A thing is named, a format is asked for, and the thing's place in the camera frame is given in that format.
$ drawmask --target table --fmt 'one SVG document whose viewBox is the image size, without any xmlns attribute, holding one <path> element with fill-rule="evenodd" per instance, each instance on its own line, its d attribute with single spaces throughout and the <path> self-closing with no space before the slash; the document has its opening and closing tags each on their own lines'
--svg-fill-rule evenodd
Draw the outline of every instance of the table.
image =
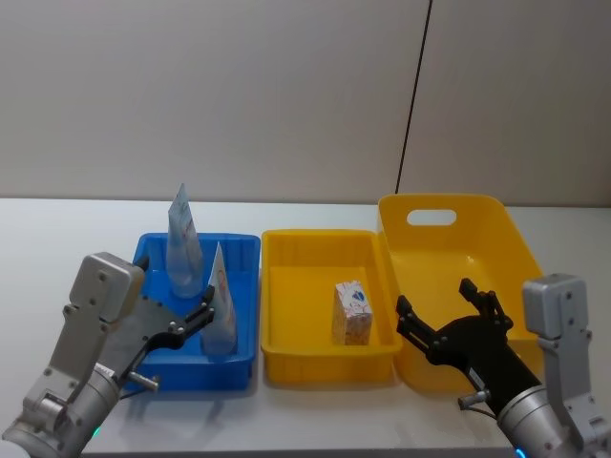
<svg viewBox="0 0 611 458">
<path fill-rule="evenodd" d="M 0 426 L 7 427 L 51 356 L 61 306 L 82 258 L 133 256 L 137 238 L 167 230 L 169 202 L 0 199 Z M 260 236 L 266 229 L 376 229 L 375 205 L 193 203 L 202 232 Z M 510 208 L 546 273 L 588 283 L 595 394 L 611 415 L 611 210 Z M 121 401 L 86 448 L 88 457 L 269 455 L 512 456 L 488 417 L 460 412 L 452 397 L 427 397 L 398 381 L 376 389 L 317 391 L 267 385 L 262 357 L 244 393 L 143 394 Z"/>
</svg>

